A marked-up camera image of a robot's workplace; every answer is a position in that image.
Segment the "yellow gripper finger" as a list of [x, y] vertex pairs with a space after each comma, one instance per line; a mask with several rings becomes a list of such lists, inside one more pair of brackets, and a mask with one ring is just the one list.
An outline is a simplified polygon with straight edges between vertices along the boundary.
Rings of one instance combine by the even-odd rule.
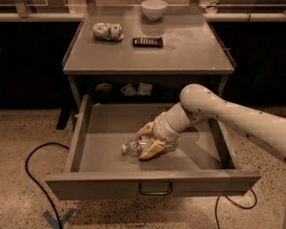
[[149, 122], [144, 125], [138, 132], [137, 135], [152, 135], [153, 134], [153, 122]]
[[139, 159], [148, 160], [165, 149], [165, 143], [158, 139], [151, 138], [146, 148], [142, 151]]

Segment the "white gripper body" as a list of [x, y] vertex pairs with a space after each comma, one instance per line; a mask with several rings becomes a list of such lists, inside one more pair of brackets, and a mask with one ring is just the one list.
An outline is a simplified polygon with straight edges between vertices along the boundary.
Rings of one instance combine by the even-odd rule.
[[175, 131], [169, 124], [166, 113], [163, 112], [153, 121], [153, 135], [161, 141], [174, 141], [180, 136], [180, 133]]

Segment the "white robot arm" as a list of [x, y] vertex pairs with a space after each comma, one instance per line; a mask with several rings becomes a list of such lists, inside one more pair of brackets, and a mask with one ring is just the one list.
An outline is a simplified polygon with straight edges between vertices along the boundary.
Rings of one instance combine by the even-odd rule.
[[194, 125], [213, 118], [286, 164], [286, 118], [234, 104], [199, 84], [184, 87], [179, 102], [138, 131], [151, 140], [141, 153], [148, 160]]

